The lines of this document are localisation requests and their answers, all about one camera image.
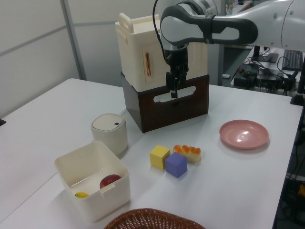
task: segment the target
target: wooden box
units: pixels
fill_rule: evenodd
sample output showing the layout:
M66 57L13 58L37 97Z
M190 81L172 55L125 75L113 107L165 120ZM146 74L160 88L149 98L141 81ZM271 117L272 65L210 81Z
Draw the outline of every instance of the wooden box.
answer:
M187 80L178 89L195 87L193 94L167 102L154 101L155 96L170 92L166 86L137 92L121 75L127 111L143 133L208 113L209 75Z

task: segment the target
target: pink round plate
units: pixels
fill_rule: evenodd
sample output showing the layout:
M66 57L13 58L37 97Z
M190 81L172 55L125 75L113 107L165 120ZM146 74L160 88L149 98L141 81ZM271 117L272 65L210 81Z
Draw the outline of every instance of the pink round plate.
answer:
M248 120L233 120L220 127L221 139L239 149L255 149L264 145L269 138L262 125Z

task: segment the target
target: purple cube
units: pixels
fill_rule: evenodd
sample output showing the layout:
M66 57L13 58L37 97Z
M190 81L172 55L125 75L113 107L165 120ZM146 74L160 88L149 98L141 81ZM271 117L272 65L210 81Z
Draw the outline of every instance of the purple cube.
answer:
M179 178L187 171L187 158L181 154L174 152L165 159L166 172Z

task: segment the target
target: yellow cube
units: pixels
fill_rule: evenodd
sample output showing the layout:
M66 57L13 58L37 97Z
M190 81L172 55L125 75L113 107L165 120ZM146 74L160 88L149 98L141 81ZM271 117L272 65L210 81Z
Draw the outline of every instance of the yellow cube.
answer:
M151 166L159 169L165 169L165 159L171 154L171 150L157 145L149 154L151 159Z

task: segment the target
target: brown woven basket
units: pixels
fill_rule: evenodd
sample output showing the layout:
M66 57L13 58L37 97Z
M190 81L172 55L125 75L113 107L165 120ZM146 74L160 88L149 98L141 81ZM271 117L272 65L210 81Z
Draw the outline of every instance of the brown woven basket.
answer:
M105 229L205 229L200 224L174 214L141 208L122 213Z

